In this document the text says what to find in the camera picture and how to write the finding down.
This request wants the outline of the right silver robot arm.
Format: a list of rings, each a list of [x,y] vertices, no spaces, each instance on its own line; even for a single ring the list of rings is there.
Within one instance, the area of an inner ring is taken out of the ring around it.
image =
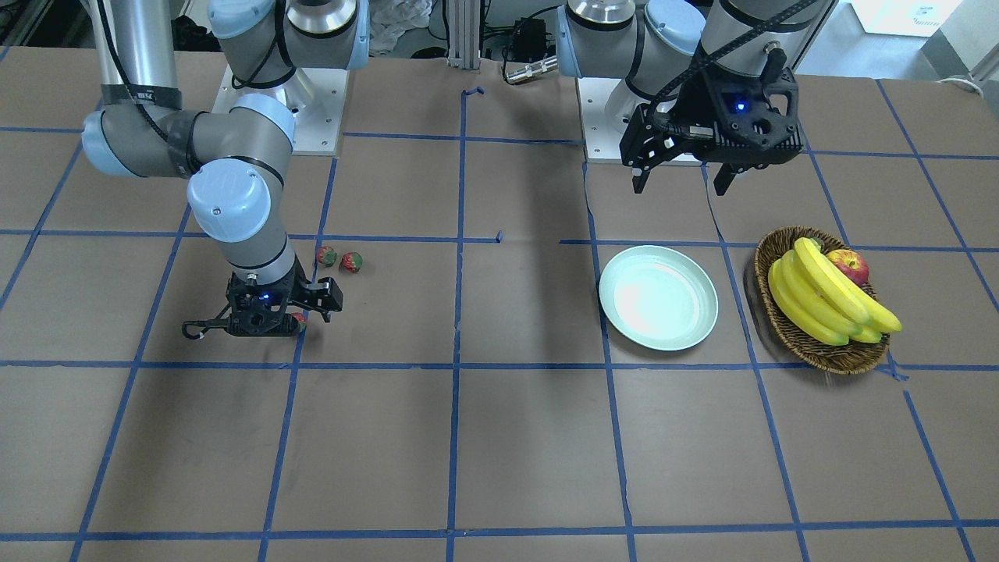
[[[304,320],[343,308],[332,278],[311,279],[279,216],[302,119],[320,110],[304,69],[364,67],[367,1],[211,1],[208,16],[238,98],[224,112],[186,110],[165,1],[89,1],[102,69],[101,109],[82,146],[114,176],[187,182],[197,224],[231,267],[218,315],[181,327],[190,340],[221,329],[240,337],[295,336]]]

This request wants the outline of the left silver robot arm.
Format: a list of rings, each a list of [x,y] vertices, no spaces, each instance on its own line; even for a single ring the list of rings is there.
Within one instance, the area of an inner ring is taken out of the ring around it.
[[[620,162],[635,193],[681,155],[716,163],[724,195],[738,175],[802,153],[792,58],[825,1],[567,1],[559,7],[560,73],[620,79],[629,111]]]

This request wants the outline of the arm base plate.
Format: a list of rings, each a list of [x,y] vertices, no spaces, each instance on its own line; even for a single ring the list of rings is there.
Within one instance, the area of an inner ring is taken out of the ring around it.
[[[578,78],[579,117],[589,163],[621,164],[620,140],[627,121],[645,99],[622,79]]]
[[[215,96],[213,112],[228,112],[240,96],[260,93],[283,103],[295,117],[293,155],[338,157],[343,110],[352,72],[346,69],[297,69],[289,81],[274,88],[236,89],[226,68]]]

